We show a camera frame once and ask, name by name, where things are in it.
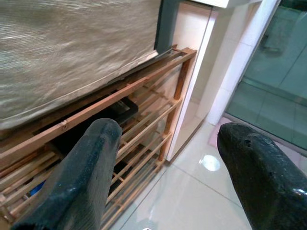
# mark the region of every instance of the blue object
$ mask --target blue object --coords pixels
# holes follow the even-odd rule
[[[35,193],[37,193],[44,185],[45,181],[43,181],[42,183],[40,183],[38,186],[36,186],[35,188],[33,188],[29,193],[31,196],[33,196]]]

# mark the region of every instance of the floor tile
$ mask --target floor tile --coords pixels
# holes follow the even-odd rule
[[[162,175],[166,172],[167,167],[164,166],[159,173],[150,181],[150,183],[146,186],[146,188],[140,193],[140,195],[133,201],[133,203],[123,212],[123,214],[117,219],[117,221],[113,224],[110,230],[120,230],[125,222],[129,219],[132,213],[136,210],[136,208],[140,205],[140,203],[145,199],[145,197],[149,194],[155,184],[160,180]]]
[[[255,124],[266,92],[244,82],[240,83],[227,112],[237,118]]]
[[[214,130],[211,132],[210,134],[210,138],[208,140],[208,144],[217,148],[217,135],[220,131],[220,128],[223,124],[226,124],[226,123],[230,123],[232,122],[231,120],[229,120],[228,118],[226,117],[222,117],[219,121],[219,123],[217,123],[217,125],[214,127]]]
[[[122,230],[250,230],[241,207],[170,166]]]
[[[300,162],[300,169],[305,173],[307,176],[307,157],[301,157],[301,162]]]
[[[256,126],[289,142],[292,141],[295,103],[267,93]]]
[[[296,104],[292,142],[307,150],[307,107]]]
[[[204,123],[173,164],[240,206],[218,150],[208,144],[213,129]]]
[[[285,76],[280,89],[298,97],[307,98],[307,46],[295,61],[289,73]]]

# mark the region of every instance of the white wall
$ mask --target white wall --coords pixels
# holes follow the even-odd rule
[[[212,81],[215,78],[222,78],[222,83],[212,105],[207,102],[206,98],[210,89],[205,90],[201,100],[204,106],[197,112],[198,115],[204,115],[208,113],[209,107],[207,122],[216,125],[220,120],[278,2],[279,0],[263,0],[261,3],[253,4],[252,8],[246,5],[236,8],[230,22],[230,29],[227,30],[227,36],[225,36],[210,76]],[[245,15],[246,25],[242,24],[237,17],[239,15]],[[243,29],[240,37],[236,33],[239,28]]]
[[[234,8],[218,9],[218,17],[215,21],[208,47],[202,60],[201,68],[192,93],[191,100],[195,103],[199,104],[201,101],[233,12]]]

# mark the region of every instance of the wooden slat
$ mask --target wooden slat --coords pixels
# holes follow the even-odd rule
[[[117,176],[117,174],[115,172],[113,173],[113,176],[115,176],[117,178],[116,180],[119,179],[122,182],[124,181],[124,179],[121,176]]]
[[[29,197],[28,199],[26,199],[24,202],[22,202],[19,206],[17,206],[16,208],[14,208],[11,211],[11,214],[16,218],[17,215],[22,212],[29,204],[31,204],[34,199],[38,196],[39,191],[37,193],[35,193],[33,196]]]
[[[19,159],[27,156],[28,154],[38,149],[42,145],[46,144],[47,142],[51,141],[52,139],[59,136],[60,134],[75,127],[77,124],[88,119],[94,114],[97,114],[98,112],[107,108],[108,106],[115,103],[116,101],[122,99],[125,96],[128,96],[129,94],[134,92],[136,89],[142,87],[147,82],[157,77],[160,77],[161,75],[165,74],[166,72],[168,72],[175,66],[181,64],[182,62],[186,60],[189,60],[190,58],[194,56],[195,56],[195,53],[186,54],[179,59],[176,59],[176,60],[173,60],[167,63],[165,66],[161,67],[160,69],[133,82],[132,84],[117,91],[116,93],[110,95],[109,97],[106,97],[105,99],[87,107],[86,109],[80,111],[79,113],[69,117],[65,121],[5,151],[4,153],[0,154],[0,170],[6,168],[8,165],[12,165],[13,163],[17,162]]]
[[[21,178],[20,180],[16,181],[15,183],[13,183],[12,185],[10,185],[9,187],[7,187],[6,189],[4,189],[2,191],[2,193],[4,195],[9,194],[10,192],[12,192],[14,189],[18,188],[19,186],[21,186],[22,184],[24,184],[25,182],[27,182],[28,180],[30,180],[32,177],[34,177],[35,175],[39,174],[40,172],[42,172],[44,169],[46,169],[48,166],[50,166],[51,164],[53,164],[54,162],[56,162],[59,159],[59,157],[57,155],[53,156],[52,158],[50,158],[49,160],[47,160],[46,162],[42,163],[41,165],[39,165],[37,168],[35,168],[33,171],[31,171],[30,173],[28,173],[27,175],[25,175],[23,178]]]
[[[135,167],[130,173],[129,175],[125,178],[125,181],[122,182],[107,198],[106,203],[110,202],[111,199],[114,198],[114,196],[123,188],[123,186],[125,186],[130,180],[131,178],[154,156],[154,154],[156,154],[161,146],[164,145],[164,143],[166,143],[166,141],[169,140],[169,138],[171,137],[171,134],[167,135],[162,141],[161,143],[144,159],[142,160],[142,162]]]
[[[120,157],[131,145],[133,145],[134,142],[136,142],[138,139],[140,139],[142,136],[144,136],[147,132],[149,132],[150,130],[152,130],[153,126],[155,126],[160,120],[162,120],[166,115],[168,115],[170,112],[172,112],[177,105],[180,103],[181,101],[179,100],[177,104],[171,106],[169,109],[167,109],[164,113],[162,113],[158,118],[156,118],[148,127],[146,127],[141,133],[139,133],[138,135],[136,135],[127,145],[125,145],[124,147],[122,147],[119,151],[118,151],[118,157]]]
[[[40,174],[39,176],[37,176],[36,178],[33,179],[33,181],[31,181],[30,183],[26,184],[25,186],[23,186],[22,188],[20,188],[18,191],[16,191],[15,193],[13,193],[11,196],[9,196],[5,202],[3,202],[3,206],[9,206],[11,204],[13,204],[15,201],[17,201],[18,199],[20,199],[21,197],[23,197],[24,194],[26,194],[27,192],[29,192],[31,189],[35,188],[36,186],[38,186],[40,183],[42,183],[43,181],[45,181],[50,174],[52,173],[53,168],[49,169],[48,171]]]
[[[145,125],[146,122],[148,122],[151,118],[153,118],[155,115],[157,115],[167,105],[168,105],[168,102],[165,102],[161,106],[159,106],[154,112],[152,112],[152,113],[148,114],[147,116],[145,116],[139,123],[137,123],[134,127],[132,127],[124,135],[122,135],[121,139],[128,140],[129,138],[133,137],[135,135],[135,132],[139,128],[141,128],[143,125]]]
[[[138,102],[140,100],[140,98],[143,98],[144,96],[146,96],[148,94],[149,90],[155,90],[158,85],[163,82],[165,80],[165,78],[169,77],[168,74],[163,75],[162,77],[160,77],[153,85],[151,85],[150,87],[146,87],[144,86],[144,88],[146,88],[147,90],[140,93],[139,95],[137,95],[137,99],[136,102]]]
[[[148,185],[148,183],[153,179],[154,175],[161,169],[161,165],[158,165],[146,178],[145,180],[138,185],[137,189],[129,196],[129,198],[120,206],[119,210],[112,215],[111,219],[102,227],[101,230],[107,230],[111,227],[114,221],[118,218],[121,212],[123,212],[130,203],[140,194],[141,191]]]
[[[133,183],[129,184],[127,188],[123,190],[123,193],[120,194],[120,197],[113,199],[111,202],[113,203],[110,207],[107,208],[106,212],[101,217],[101,221],[103,221],[106,217],[108,217],[112,211],[115,210],[117,206],[120,206],[120,203],[126,198],[126,196],[144,179],[144,176],[150,171],[151,167],[154,166],[152,163],[149,167],[146,168],[140,175],[137,175],[134,178]]]
[[[120,156],[118,156],[116,158],[115,164],[118,164],[120,161],[122,161],[127,155],[129,155],[129,153],[131,153],[132,151],[134,151],[139,144],[144,141],[146,139],[146,136],[141,137],[138,141],[136,141],[135,143],[133,143],[133,145],[124,153],[122,153]]]
[[[0,180],[0,191],[22,178],[27,173],[33,171],[35,168],[37,168],[37,166],[49,160],[53,156],[55,156],[55,153],[49,151],[45,154],[42,154],[41,156],[38,156],[37,158],[24,165],[23,167],[19,168],[18,170],[15,170],[13,173],[7,175],[2,180]]]
[[[144,147],[139,153],[137,153],[135,156],[133,156],[133,158],[128,162],[128,164],[119,173],[117,173],[116,176],[114,176],[111,184],[114,184],[115,181],[117,181],[118,178],[120,178],[161,137],[162,137],[162,135],[154,138],[148,145],[146,145],[146,147]]]
[[[166,124],[165,124],[165,129],[164,129],[164,134],[169,134],[170,133],[170,128],[171,128],[171,124],[174,121],[174,117],[176,114],[176,110],[173,110],[166,119]],[[163,161],[165,155],[167,153],[167,143],[165,143],[162,147],[161,147],[161,151],[160,151],[160,155],[159,155],[159,161]]]
[[[158,91],[156,91],[156,90],[154,90],[154,89],[150,89],[150,88],[147,87],[147,86],[144,86],[144,88],[148,89],[148,91],[151,92],[151,93],[153,93],[153,94],[158,94],[158,95],[160,95],[160,97],[162,97],[163,99],[169,100],[169,98],[167,98],[167,97],[165,96],[165,91],[158,92]]]
[[[179,100],[181,97],[182,88],[183,88],[190,64],[191,64],[191,59],[182,63],[181,71],[179,73],[178,82],[177,82],[177,86],[176,86],[176,90],[174,94],[175,100]]]
[[[5,196],[2,193],[0,193],[0,205],[3,204],[5,200],[6,200]],[[2,205],[0,206],[0,214],[6,216],[7,220],[10,223],[13,223],[15,220],[12,214],[8,211],[8,209]]]
[[[172,51],[172,53],[167,54],[164,58],[161,60],[155,62],[154,64],[147,66],[141,70],[138,70],[137,72],[131,74],[131,76],[139,75],[142,73],[148,73],[148,71],[152,70],[153,68],[158,68],[159,66],[163,65],[164,63],[167,63],[168,61],[171,61],[179,56],[182,56],[182,52],[178,51]],[[74,111],[87,106],[88,104],[101,99],[102,97],[108,95],[109,93],[113,92],[114,90],[122,89],[123,87],[127,86],[127,84],[130,84],[133,80],[133,77],[128,76],[129,72],[119,76],[118,78],[121,78],[123,80],[115,79],[115,82],[111,82],[110,85],[107,85],[106,87],[88,95],[85,96],[82,99],[79,99],[76,102],[72,102],[71,104],[60,108],[46,116],[41,117],[39,120],[33,121],[29,124],[26,124],[23,127],[18,128],[18,130],[4,130],[0,131],[0,147],[5,146],[7,143],[12,143],[15,140],[18,140],[20,138],[24,138],[25,135],[31,135],[32,133],[42,129],[43,127],[61,119],[64,116],[67,116]]]
[[[13,172],[14,170],[18,169],[19,167],[21,167],[22,165],[26,164],[27,162],[29,162],[30,160],[32,160],[33,158],[37,157],[39,155],[38,151],[35,151],[34,153],[30,154],[29,156],[21,159],[20,161],[16,162],[15,164],[13,164],[12,166],[10,166],[9,168],[6,168],[4,170],[2,170],[0,172],[0,179],[8,174],[10,174],[11,172]]]
[[[20,132],[18,134],[14,133],[13,135],[10,136],[10,138],[2,139],[3,137],[1,138],[1,131],[0,131],[0,154],[33,136],[34,136],[33,133]]]
[[[139,113],[143,113],[148,107],[150,107],[153,103],[157,102],[161,96],[159,94],[155,94],[150,97],[148,100],[139,105]]]
[[[125,140],[121,139],[121,140],[120,140],[120,144],[122,144],[122,145],[126,145],[127,143],[126,143],[126,141],[125,141]]]
[[[175,58],[177,58],[177,57],[179,57],[179,56],[181,56],[181,55],[184,55],[184,54],[183,54],[182,52],[176,52],[175,54],[173,54],[173,55],[171,56],[171,58],[172,58],[172,59],[175,59]],[[149,89],[150,89],[150,90],[156,89],[156,88],[159,86],[159,84],[162,83],[167,77],[169,77],[169,74],[168,74],[168,73],[164,74],[164,75],[163,75],[162,77],[160,77],[152,86],[150,86]],[[138,97],[142,98],[142,97],[145,96],[146,94],[147,94],[147,92],[144,91],[144,92],[140,93],[140,94],[138,95]]]
[[[133,117],[131,118],[131,121],[128,122],[128,124],[126,124],[123,127],[123,134],[125,134],[131,127],[133,127],[135,124],[137,123],[137,121],[135,119],[133,119]]]
[[[161,59],[161,60],[159,60],[159,61],[157,61],[153,64],[151,64],[150,66],[148,66],[146,68],[143,68],[142,70],[137,72],[136,75],[139,75],[139,76],[141,76],[141,75],[144,76],[144,74],[147,75],[148,73],[153,72],[156,69],[159,69],[164,65],[168,65],[172,61],[177,61],[177,60],[175,60],[177,57],[185,58],[186,55],[189,55],[189,54],[186,54],[186,53],[183,53],[183,52],[171,51],[171,53],[166,55],[166,57],[164,57],[163,59]]]

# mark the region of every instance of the pink mat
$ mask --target pink mat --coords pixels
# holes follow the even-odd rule
[[[221,125],[229,123],[229,122],[232,122],[232,121],[225,118],[225,117],[222,117],[220,119],[219,123],[217,123],[217,125],[214,127],[214,130],[211,133],[211,136],[210,136],[209,141],[208,141],[209,145],[217,148],[217,134],[220,130],[220,127],[221,127]]]

